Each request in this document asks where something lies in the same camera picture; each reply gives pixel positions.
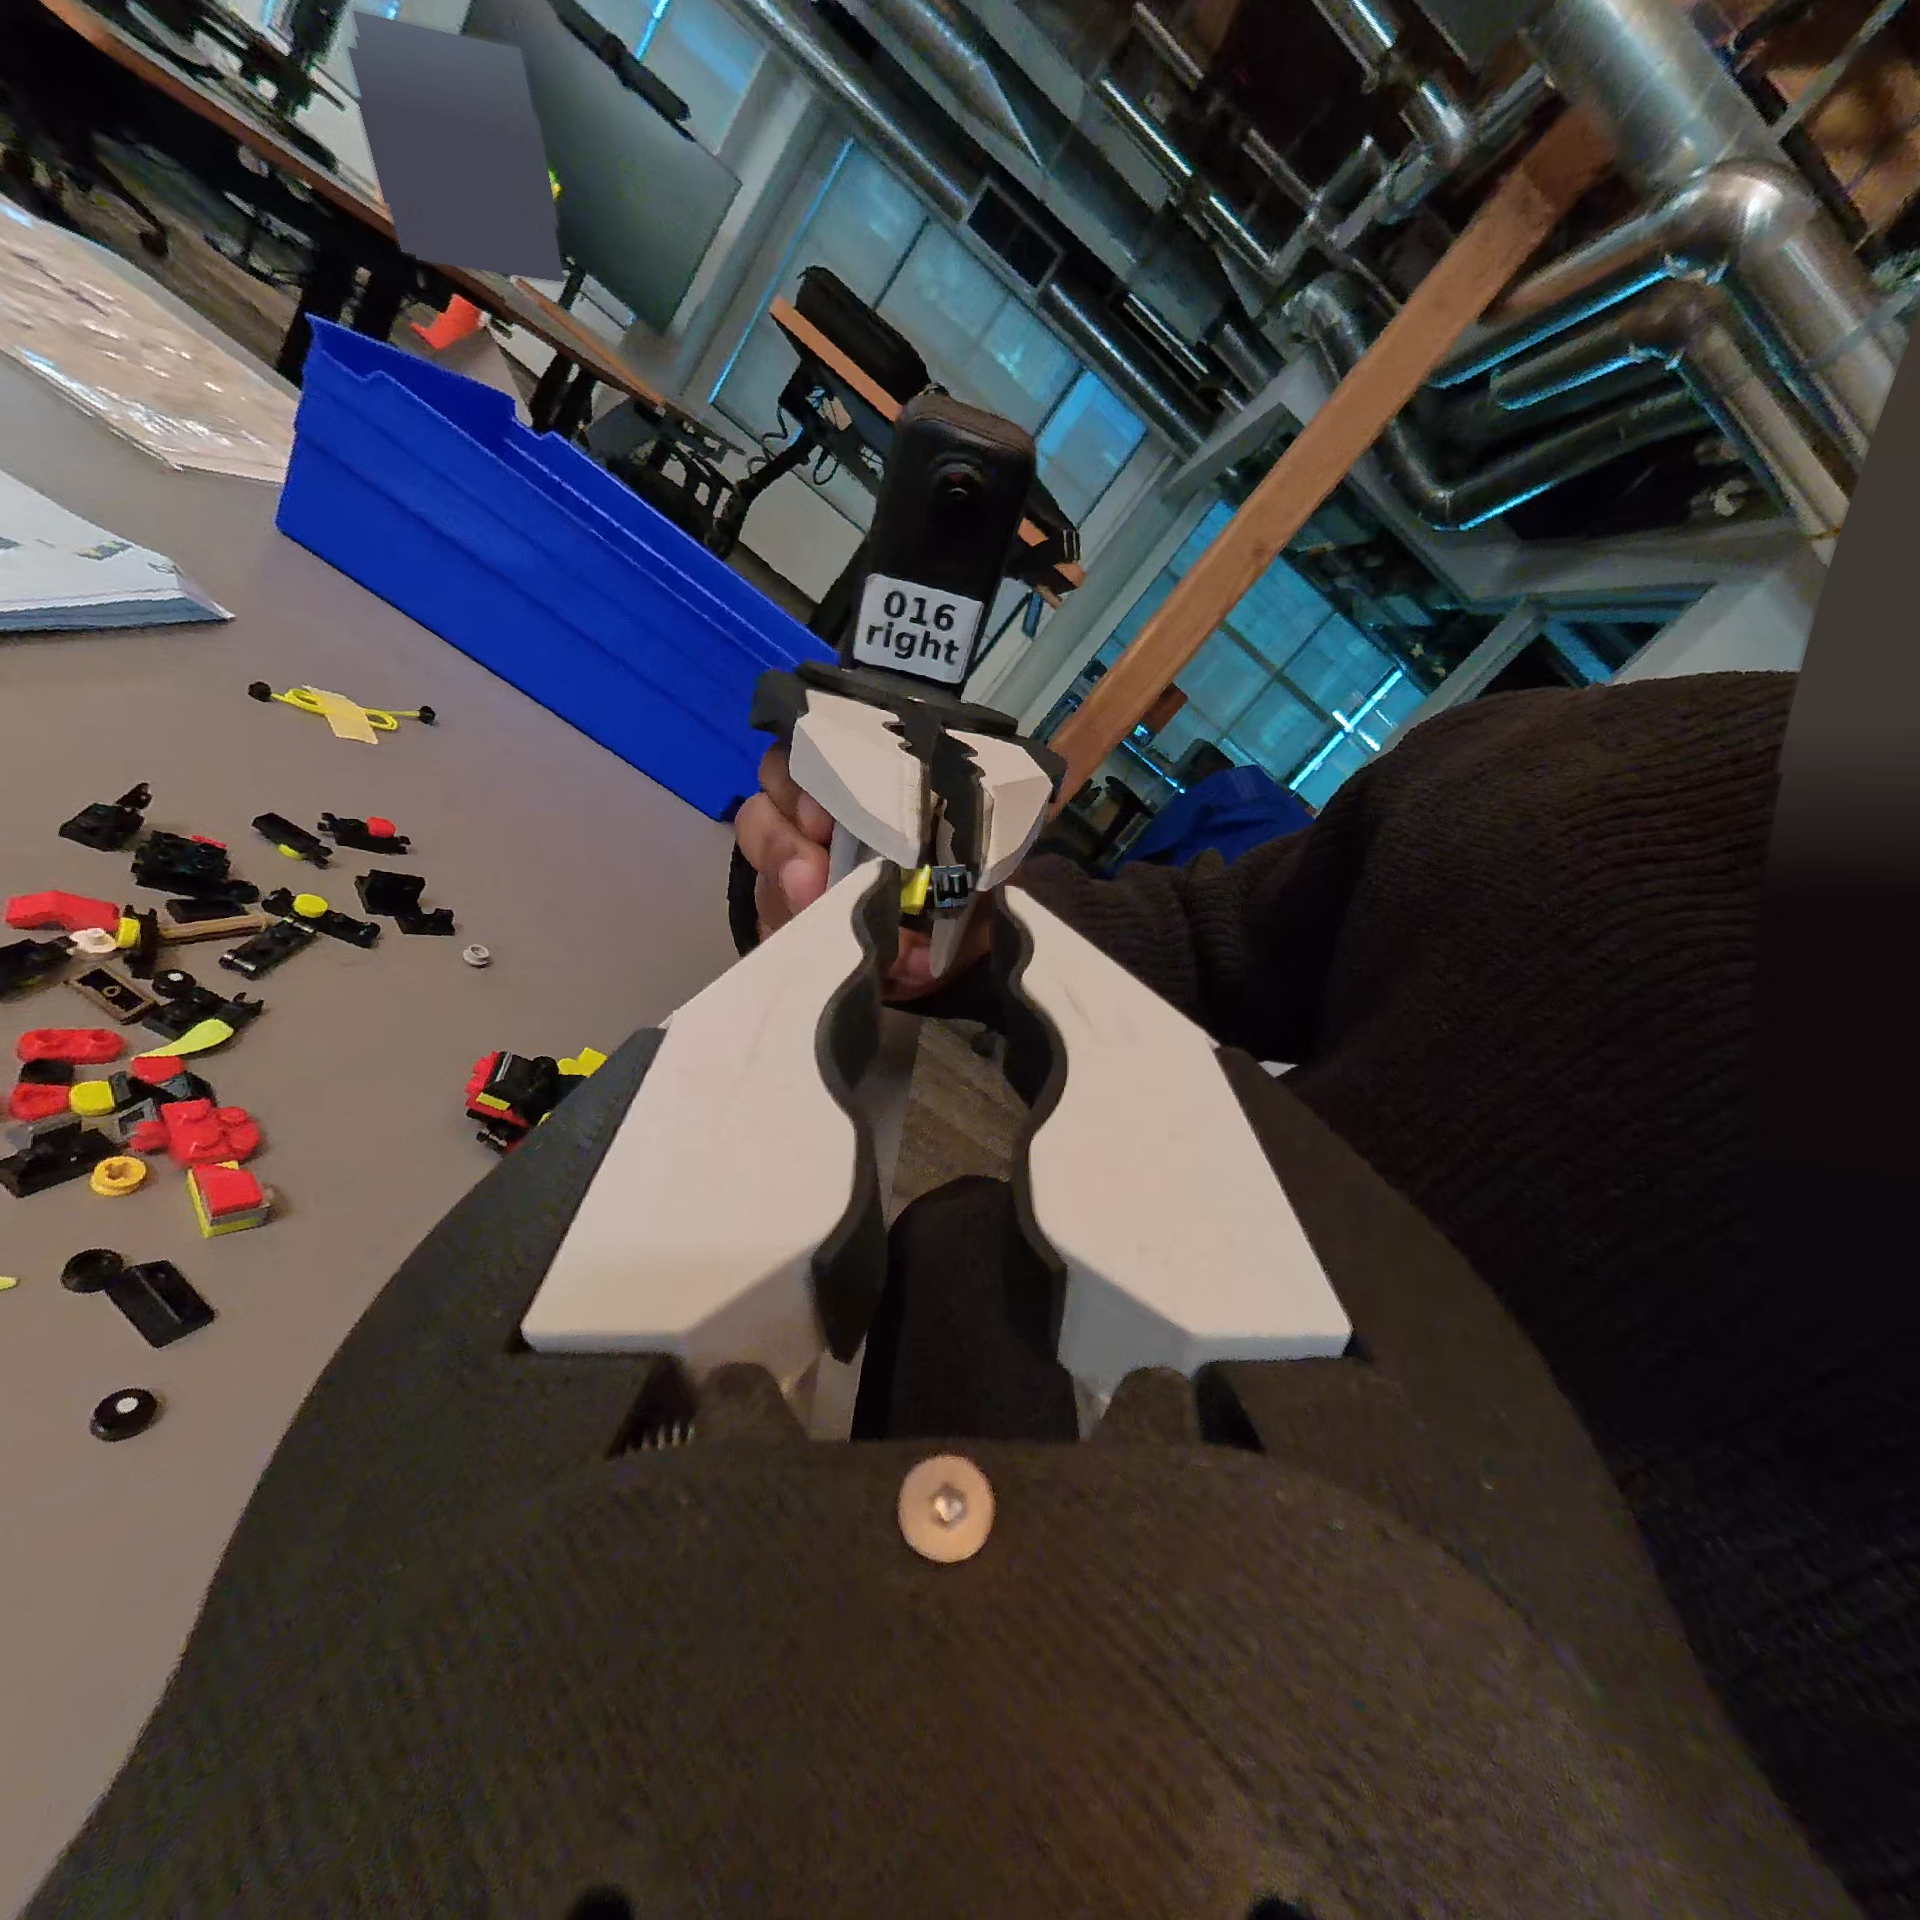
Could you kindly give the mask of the clear plastic bag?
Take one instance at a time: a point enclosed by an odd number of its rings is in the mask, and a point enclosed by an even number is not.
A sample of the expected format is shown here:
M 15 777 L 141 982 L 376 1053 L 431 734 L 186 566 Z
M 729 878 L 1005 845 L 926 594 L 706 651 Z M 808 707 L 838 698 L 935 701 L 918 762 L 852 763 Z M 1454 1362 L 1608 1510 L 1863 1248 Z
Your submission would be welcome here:
M 293 461 L 295 395 L 157 300 L 119 257 L 10 203 L 2 353 L 174 472 L 278 486 Z

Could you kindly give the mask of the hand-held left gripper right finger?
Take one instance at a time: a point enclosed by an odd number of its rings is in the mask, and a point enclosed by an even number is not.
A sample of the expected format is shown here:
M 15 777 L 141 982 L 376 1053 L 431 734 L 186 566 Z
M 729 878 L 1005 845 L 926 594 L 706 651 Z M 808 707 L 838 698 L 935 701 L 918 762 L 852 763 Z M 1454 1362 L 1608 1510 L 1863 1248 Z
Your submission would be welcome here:
M 1344 1357 L 1352 1322 L 1210 1038 L 1021 886 L 991 960 L 1040 1344 L 1081 1426 L 1132 1373 Z

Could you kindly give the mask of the blue plastic bin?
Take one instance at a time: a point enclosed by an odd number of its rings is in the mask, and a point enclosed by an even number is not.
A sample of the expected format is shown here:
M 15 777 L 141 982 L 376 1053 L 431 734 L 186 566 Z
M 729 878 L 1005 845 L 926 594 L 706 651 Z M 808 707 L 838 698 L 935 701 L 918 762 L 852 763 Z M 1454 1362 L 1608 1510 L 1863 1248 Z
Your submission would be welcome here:
M 276 529 L 709 818 L 824 648 L 509 395 L 314 320 Z

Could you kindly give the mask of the partly built lego model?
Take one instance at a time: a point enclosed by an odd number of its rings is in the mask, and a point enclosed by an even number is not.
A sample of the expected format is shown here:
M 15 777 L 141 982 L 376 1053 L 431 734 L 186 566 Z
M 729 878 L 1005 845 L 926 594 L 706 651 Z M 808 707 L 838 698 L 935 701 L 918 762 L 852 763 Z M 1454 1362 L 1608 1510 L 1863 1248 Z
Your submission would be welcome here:
M 496 1154 L 509 1154 L 606 1062 L 606 1051 L 597 1048 L 564 1059 L 490 1051 L 472 1065 L 464 1084 L 464 1114 L 472 1136 Z

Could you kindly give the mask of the scattered loose lego pieces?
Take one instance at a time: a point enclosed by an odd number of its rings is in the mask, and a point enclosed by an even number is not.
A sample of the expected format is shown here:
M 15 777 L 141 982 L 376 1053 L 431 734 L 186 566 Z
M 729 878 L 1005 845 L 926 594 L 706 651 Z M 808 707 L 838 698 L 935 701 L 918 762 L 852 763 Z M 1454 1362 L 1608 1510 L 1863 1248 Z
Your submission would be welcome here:
M 478 830 L 389 774 L 5 789 L 5 1457 L 262 1386 L 490 1173 Z

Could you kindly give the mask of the person's right hand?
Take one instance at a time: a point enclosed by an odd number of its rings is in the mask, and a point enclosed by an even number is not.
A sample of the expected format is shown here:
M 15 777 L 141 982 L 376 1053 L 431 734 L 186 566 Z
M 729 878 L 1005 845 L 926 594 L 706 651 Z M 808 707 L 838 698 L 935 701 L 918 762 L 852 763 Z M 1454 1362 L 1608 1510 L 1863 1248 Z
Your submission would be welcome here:
M 767 938 L 824 896 L 829 886 L 832 817 L 800 790 L 785 749 L 767 745 L 758 763 L 758 794 L 736 817 L 736 851 L 752 869 L 754 924 Z M 966 924 L 943 971 L 932 968 L 930 938 L 901 928 L 887 969 L 884 998 L 918 1006 L 935 1018 L 975 1018 L 991 998 L 991 944 L 998 901 L 986 898 Z

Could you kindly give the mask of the wooden-edged standing desk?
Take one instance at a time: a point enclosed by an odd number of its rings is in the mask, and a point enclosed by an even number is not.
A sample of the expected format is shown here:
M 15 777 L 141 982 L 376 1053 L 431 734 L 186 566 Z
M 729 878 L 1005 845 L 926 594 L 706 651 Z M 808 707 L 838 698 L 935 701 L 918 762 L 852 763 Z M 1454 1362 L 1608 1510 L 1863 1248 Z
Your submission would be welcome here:
M 772 482 L 815 464 L 852 475 L 874 496 L 897 414 L 941 392 L 920 353 L 828 267 L 805 267 L 797 296 L 775 300 L 767 318 L 797 357 L 775 403 L 791 429 L 736 482 L 738 507 L 744 513 Z M 1033 477 L 1007 577 L 1045 609 L 1061 609 L 1085 580 L 1078 549 L 1076 526 Z

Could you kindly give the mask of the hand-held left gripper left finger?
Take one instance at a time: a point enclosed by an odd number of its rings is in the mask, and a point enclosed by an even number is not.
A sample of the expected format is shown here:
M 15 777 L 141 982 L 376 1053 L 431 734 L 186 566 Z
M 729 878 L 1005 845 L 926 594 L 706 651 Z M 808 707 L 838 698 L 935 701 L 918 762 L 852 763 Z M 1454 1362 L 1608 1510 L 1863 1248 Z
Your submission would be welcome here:
M 854 1370 L 887 1270 L 861 1085 L 902 873 L 852 869 L 664 1024 L 518 1322 L 538 1355 Z

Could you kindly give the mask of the silver ventilation ducts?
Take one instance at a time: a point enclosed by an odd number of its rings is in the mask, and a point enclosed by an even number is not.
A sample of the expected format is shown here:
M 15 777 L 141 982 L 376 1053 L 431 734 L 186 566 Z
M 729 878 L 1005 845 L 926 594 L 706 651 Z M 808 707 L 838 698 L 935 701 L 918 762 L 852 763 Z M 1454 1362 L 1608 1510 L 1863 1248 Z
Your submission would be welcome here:
M 1528 5 L 1524 45 L 1613 166 L 1352 469 L 1442 534 L 1678 442 L 1716 438 L 1830 563 L 1900 361 L 1816 187 L 1682 5 Z M 1334 385 L 1375 337 L 1359 288 L 1289 309 Z

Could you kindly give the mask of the person's right forearm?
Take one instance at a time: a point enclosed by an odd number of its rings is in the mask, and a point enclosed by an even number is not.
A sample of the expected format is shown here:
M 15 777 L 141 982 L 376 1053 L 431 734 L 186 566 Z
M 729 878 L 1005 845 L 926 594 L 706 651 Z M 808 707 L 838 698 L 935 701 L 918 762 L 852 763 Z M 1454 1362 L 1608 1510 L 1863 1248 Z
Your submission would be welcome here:
M 1793 673 L 1535 689 L 1421 723 L 1224 862 L 1014 886 L 1213 1041 L 1469 1059 L 1741 1109 Z

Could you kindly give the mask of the dark wall screen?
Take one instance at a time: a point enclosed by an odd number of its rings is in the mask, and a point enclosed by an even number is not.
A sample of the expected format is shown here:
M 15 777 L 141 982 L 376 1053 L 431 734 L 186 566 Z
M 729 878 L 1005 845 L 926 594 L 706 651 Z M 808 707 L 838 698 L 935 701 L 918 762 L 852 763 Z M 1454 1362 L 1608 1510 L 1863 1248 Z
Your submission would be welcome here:
M 738 178 L 662 107 L 662 92 L 576 5 L 471 3 L 464 33 L 518 49 L 560 180 L 560 254 L 637 325 L 670 331 Z

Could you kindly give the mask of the blue ribbed plastic object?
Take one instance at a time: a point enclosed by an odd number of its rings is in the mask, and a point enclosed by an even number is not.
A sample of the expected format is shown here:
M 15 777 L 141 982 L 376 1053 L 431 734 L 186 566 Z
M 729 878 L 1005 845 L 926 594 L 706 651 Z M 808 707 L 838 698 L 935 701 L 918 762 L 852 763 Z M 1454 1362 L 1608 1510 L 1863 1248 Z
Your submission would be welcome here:
M 1135 865 L 1180 869 L 1204 853 L 1228 862 L 1311 826 L 1314 812 L 1255 763 L 1232 763 L 1188 785 L 1116 854 L 1110 870 Z

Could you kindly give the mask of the lego instruction booklet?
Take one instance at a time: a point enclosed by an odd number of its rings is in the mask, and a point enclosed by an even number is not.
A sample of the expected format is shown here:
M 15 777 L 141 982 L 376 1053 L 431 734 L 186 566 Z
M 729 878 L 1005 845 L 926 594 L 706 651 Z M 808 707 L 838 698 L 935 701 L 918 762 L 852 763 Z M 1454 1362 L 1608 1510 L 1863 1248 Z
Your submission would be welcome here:
M 2 636 L 222 624 L 232 614 L 167 555 L 2 473 Z

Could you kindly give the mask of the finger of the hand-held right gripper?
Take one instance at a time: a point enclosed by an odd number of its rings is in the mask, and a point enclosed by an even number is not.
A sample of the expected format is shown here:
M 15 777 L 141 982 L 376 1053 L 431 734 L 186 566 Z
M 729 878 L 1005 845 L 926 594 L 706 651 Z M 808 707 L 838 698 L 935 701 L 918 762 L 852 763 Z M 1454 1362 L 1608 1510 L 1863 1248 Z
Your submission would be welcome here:
M 951 963 L 974 912 L 996 896 L 1033 849 L 1054 803 L 1054 757 L 1033 740 L 936 740 L 927 754 L 927 865 L 975 873 L 969 912 L 927 912 L 930 958 Z
M 832 820 L 828 883 L 870 857 L 901 873 L 927 865 L 927 769 L 888 712 L 808 690 L 785 762 L 800 794 Z

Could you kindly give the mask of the wooden ceiling beam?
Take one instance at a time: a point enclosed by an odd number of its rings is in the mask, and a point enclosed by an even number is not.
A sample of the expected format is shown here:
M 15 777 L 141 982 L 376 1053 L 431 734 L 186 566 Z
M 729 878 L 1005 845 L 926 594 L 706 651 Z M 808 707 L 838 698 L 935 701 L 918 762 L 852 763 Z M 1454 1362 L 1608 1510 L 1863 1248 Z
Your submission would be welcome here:
M 1055 818 L 1132 734 L 1202 643 L 1264 577 L 1327 493 L 1500 300 L 1572 206 L 1613 166 L 1590 109 L 1567 107 L 1479 206 L 1358 366 L 1303 425 L 1229 526 L 1188 566 L 1132 648 L 1054 737 Z

